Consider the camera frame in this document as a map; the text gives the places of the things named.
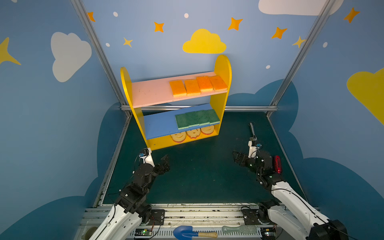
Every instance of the white cloud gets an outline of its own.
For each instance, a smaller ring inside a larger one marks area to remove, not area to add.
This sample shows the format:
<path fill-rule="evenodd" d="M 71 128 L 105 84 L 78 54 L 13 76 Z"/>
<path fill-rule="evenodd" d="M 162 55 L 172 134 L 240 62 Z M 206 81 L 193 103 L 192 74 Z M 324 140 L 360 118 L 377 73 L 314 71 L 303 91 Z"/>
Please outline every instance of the white cloud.
<path fill-rule="evenodd" d="M 259 10 L 266 14 L 319 15 L 326 0 L 260 0 Z M 331 14 L 336 12 L 343 0 L 336 0 Z"/>
<path fill-rule="evenodd" d="M 74 33 L 54 33 L 51 49 L 56 59 L 52 66 L 53 75 L 62 83 L 70 79 L 92 55 L 91 45 Z"/>

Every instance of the star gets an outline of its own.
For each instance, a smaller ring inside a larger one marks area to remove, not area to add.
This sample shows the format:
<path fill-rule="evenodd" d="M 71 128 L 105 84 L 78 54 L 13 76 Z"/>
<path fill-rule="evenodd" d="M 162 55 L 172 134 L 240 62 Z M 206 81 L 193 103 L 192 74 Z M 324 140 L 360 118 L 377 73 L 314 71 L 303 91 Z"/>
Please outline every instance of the star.
<path fill-rule="evenodd" d="M 88 13 L 89 20 L 96 22 L 95 19 L 93 18 L 93 12 Z"/>
<path fill-rule="evenodd" d="M 292 44 L 292 46 L 293 46 L 293 45 L 297 45 L 297 46 L 300 48 L 301 44 L 302 44 L 304 41 L 305 41 L 305 39 L 301 40 L 301 37 L 299 36 L 299 40 L 297 40 L 296 43 Z"/>
<path fill-rule="evenodd" d="M 125 38 L 124 38 L 124 40 L 125 40 L 125 43 L 123 44 L 123 45 L 129 45 L 131 48 L 132 48 L 132 46 L 131 46 L 131 42 L 133 41 L 133 40 L 126 40 Z"/>
<path fill-rule="evenodd" d="M 235 29 L 238 31 L 239 30 L 239 24 L 241 21 L 243 21 L 243 20 L 242 19 L 236 20 L 236 19 L 232 18 L 232 23 L 229 26 L 228 30 Z"/>
<path fill-rule="evenodd" d="M 285 30 L 287 30 L 287 28 L 286 29 L 276 28 L 276 33 L 271 38 L 280 38 L 281 39 Z"/>
<path fill-rule="evenodd" d="M 353 18 L 359 14 L 360 12 L 355 11 L 355 8 L 351 9 L 351 12 L 344 18 L 344 20 L 348 20 L 349 23 L 352 22 Z"/>
<path fill-rule="evenodd" d="M 9 38 L 6 38 L 1 44 L 0 44 L 0 64 L 5 61 L 10 61 L 13 63 L 16 63 L 18 65 L 21 65 L 16 59 L 14 59 L 11 55 L 8 53 L 8 43 Z"/>
<path fill-rule="evenodd" d="M 155 22 L 155 31 L 161 31 L 162 33 L 164 32 L 163 31 L 163 26 L 164 26 L 164 23 L 157 23 Z"/>

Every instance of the red cylindrical object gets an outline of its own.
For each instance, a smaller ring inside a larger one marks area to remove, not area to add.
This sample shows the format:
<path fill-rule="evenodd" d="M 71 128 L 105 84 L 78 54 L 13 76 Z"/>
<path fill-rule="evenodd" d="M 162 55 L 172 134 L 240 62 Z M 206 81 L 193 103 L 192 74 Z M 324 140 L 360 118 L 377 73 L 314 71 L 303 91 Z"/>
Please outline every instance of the red cylindrical object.
<path fill-rule="evenodd" d="M 273 158 L 273 164 L 275 166 L 275 172 L 281 174 L 283 172 L 283 169 L 281 167 L 281 160 L 279 156 L 275 156 Z"/>

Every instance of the yellow cloud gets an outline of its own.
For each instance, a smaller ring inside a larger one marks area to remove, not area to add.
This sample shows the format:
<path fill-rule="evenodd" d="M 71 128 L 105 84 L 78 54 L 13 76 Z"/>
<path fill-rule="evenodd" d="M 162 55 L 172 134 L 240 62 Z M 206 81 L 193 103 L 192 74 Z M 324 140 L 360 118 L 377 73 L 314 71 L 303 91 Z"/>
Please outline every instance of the yellow cloud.
<path fill-rule="evenodd" d="M 347 88 L 382 124 L 384 124 L 384 68 L 376 73 L 358 72 L 347 82 Z"/>
<path fill-rule="evenodd" d="M 186 53 L 222 53 L 227 46 L 220 41 L 220 36 L 207 29 L 199 29 L 192 34 L 191 40 L 183 44 Z"/>

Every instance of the shelf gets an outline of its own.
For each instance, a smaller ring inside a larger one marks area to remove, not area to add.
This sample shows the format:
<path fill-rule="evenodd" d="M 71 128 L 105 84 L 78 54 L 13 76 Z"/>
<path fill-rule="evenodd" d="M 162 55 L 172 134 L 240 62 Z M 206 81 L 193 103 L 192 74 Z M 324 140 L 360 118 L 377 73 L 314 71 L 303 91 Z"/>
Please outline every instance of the shelf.
<path fill-rule="evenodd" d="M 198 136 L 195 139 L 191 139 L 187 135 L 187 137 L 185 138 L 184 142 L 175 142 L 175 141 L 172 140 L 172 138 L 170 136 L 158 137 L 158 138 L 155 138 L 155 139 L 148 140 L 148 147 L 150 147 L 151 150 L 156 150 L 156 149 L 161 149 L 161 148 L 164 148 L 164 147 L 175 146 L 175 145 L 179 145 L 179 144 L 183 144 L 183 143 L 187 143 L 187 142 L 193 142 L 193 141 L 196 141 L 196 140 L 200 140 L 200 139 L 208 138 L 208 137 L 213 137 L 213 136 L 217 136 L 217 135 L 218 135 L 218 133 L 217 133 L 216 130 L 214 130 L 214 132 L 212 134 L 210 134 L 210 135 L 205 135 L 205 134 L 200 133 L 200 136 Z"/>
<path fill-rule="evenodd" d="M 170 103 L 185 99 L 191 99 L 191 98 L 199 98 L 204 96 L 210 96 L 220 93 L 226 93 L 225 91 L 215 92 L 204 92 L 201 93 L 201 95 L 198 96 L 185 96 L 180 98 L 174 98 L 172 94 L 171 87 L 169 85 L 170 81 L 174 80 L 188 80 L 188 79 L 195 79 L 199 76 L 216 76 L 215 72 L 207 72 L 207 73 L 197 73 L 197 74 L 191 74 L 191 75 L 184 75 L 184 76 L 178 76 L 178 77 L 171 77 L 171 78 L 161 78 L 161 79 L 155 79 L 155 80 L 148 80 L 148 81 L 141 81 L 132 83 L 132 100 L 133 100 L 133 108 L 140 108 L 145 106 L 151 106 L 161 103 Z"/>
<path fill-rule="evenodd" d="M 175 115 L 183 114 L 188 112 L 200 111 L 200 110 L 209 110 L 212 109 L 209 103 L 163 112 L 156 113 L 151 115 L 144 116 L 144 125 L 145 125 L 145 137 L 146 139 L 154 139 L 163 136 L 169 136 L 178 132 L 186 132 L 193 129 L 198 129 L 201 127 L 212 126 L 212 124 L 207 124 L 203 126 L 194 126 L 185 129 L 178 129 Z"/>

